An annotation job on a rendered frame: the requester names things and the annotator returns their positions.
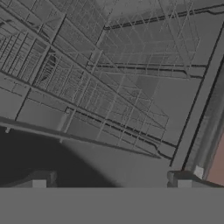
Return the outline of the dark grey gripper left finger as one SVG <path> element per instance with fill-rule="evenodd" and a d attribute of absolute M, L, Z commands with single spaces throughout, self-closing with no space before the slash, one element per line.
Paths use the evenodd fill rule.
<path fill-rule="evenodd" d="M 34 171 L 25 178 L 0 184 L 0 188 L 52 188 L 57 186 L 56 171 Z"/>

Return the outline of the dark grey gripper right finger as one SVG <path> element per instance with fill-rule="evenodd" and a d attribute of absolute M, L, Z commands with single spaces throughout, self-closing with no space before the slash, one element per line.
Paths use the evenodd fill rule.
<path fill-rule="evenodd" d="M 223 188 L 223 185 L 218 185 L 210 181 L 198 178 L 190 171 L 168 171 L 167 186 L 177 188 Z"/>

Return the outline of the grey dishwasher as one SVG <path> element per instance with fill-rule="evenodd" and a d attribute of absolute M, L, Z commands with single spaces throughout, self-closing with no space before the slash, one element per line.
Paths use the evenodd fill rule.
<path fill-rule="evenodd" d="M 0 165 L 16 174 L 55 170 L 65 185 L 159 186 L 171 167 L 182 164 L 221 60 L 224 45 L 224 0 L 194 0 L 200 37 L 187 79 L 140 75 L 139 83 L 169 116 L 164 151 L 169 159 L 60 140 L 0 125 Z"/>

